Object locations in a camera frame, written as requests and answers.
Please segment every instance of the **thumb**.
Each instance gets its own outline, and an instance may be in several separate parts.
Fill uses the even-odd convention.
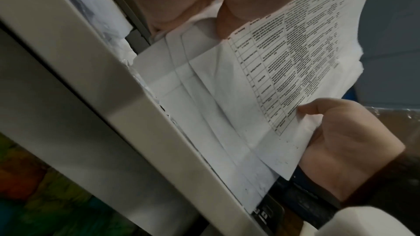
[[[227,39],[232,32],[247,23],[248,20],[240,19],[233,15],[224,1],[217,13],[216,29],[221,39]]]
[[[313,102],[298,106],[297,109],[307,115],[323,115],[328,110],[346,104],[346,100],[319,98]]]

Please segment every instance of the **stack of papers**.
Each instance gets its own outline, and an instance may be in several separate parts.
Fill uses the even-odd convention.
[[[179,128],[250,213],[278,176],[290,179],[320,116],[296,107],[342,97],[363,71],[366,0],[292,0],[220,40],[219,4],[135,58]]]

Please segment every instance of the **dark sleeve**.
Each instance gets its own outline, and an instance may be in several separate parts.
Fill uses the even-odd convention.
[[[343,204],[356,205],[379,208],[420,235],[420,159],[402,153]]]

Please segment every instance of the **sleeve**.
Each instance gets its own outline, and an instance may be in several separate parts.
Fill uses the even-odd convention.
[[[343,203],[355,205],[379,208],[420,235],[420,159],[402,153]]]

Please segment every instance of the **colorful surface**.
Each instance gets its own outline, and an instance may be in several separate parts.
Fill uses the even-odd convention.
[[[149,234],[0,134],[0,235]]]

